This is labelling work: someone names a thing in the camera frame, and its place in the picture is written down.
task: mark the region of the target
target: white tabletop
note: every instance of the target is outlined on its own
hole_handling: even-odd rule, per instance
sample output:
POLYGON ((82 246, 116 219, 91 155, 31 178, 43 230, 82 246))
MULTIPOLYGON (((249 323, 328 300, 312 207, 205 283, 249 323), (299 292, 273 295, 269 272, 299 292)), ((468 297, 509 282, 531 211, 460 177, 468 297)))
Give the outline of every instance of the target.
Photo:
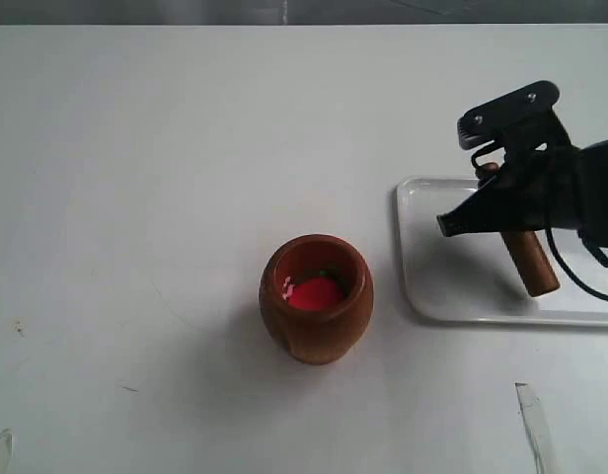
POLYGON ((0 28, 12 472, 531 473, 516 381, 565 473, 608 472, 608 332, 428 326, 398 281, 394 187, 471 176, 457 118, 538 79, 608 138, 608 26, 0 28), (257 302, 312 232, 375 283, 325 367, 257 302))

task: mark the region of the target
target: white tray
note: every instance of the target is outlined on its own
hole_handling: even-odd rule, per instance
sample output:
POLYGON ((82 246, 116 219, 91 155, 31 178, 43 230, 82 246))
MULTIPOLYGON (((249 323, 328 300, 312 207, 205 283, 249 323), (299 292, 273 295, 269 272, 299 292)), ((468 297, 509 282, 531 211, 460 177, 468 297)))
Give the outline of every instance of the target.
MULTIPOLYGON (((561 288, 530 298, 498 234, 443 237, 435 216, 475 191, 476 180, 411 178, 397 187, 405 291, 422 316, 438 321, 608 327, 608 303, 575 286, 552 262, 561 288)), ((545 246, 545 237, 539 235, 545 246)), ((608 292, 608 270, 575 232, 556 231, 562 255, 585 282, 608 292)))

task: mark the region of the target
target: black cable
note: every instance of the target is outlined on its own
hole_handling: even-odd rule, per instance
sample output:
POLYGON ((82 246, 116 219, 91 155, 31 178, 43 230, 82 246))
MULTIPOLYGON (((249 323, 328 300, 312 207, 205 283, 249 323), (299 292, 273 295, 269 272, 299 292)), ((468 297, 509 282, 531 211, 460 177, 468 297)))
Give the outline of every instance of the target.
MULTIPOLYGON (((552 160, 552 162, 550 164, 551 167, 555 165, 555 156, 556 155, 554 153, 554 147, 553 147, 552 154, 551 154, 551 160, 552 160)), ((544 197, 544 212, 543 213, 544 213, 544 220, 545 220, 545 238, 548 241, 548 247, 550 247, 550 252, 552 252, 552 256, 559 264, 559 267, 561 267, 561 269, 563 269, 563 271, 566 273, 566 275, 568 277, 570 277, 571 281, 573 281, 576 286, 578 286, 580 289, 582 289, 586 293, 589 293, 591 296, 595 296, 596 298, 602 299, 603 301, 608 301, 607 293, 598 291, 597 289, 592 288, 587 283, 582 281, 573 272, 573 270, 570 268, 568 263, 563 259, 563 257, 559 253, 559 249, 557 248, 557 244, 554 241, 554 235, 552 233, 552 220, 551 220, 551 216, 550 216, 550 208, 551 208, 551 204, 552 204, 550 202, 550 196, 552 195, 552 190, 554 187, 554 182, 552 181, 552 170, 550 170, 550 172, 548 173, 547 176, 548 177, 546 179, 546 189, 545 189, 545 197, 544 197)))

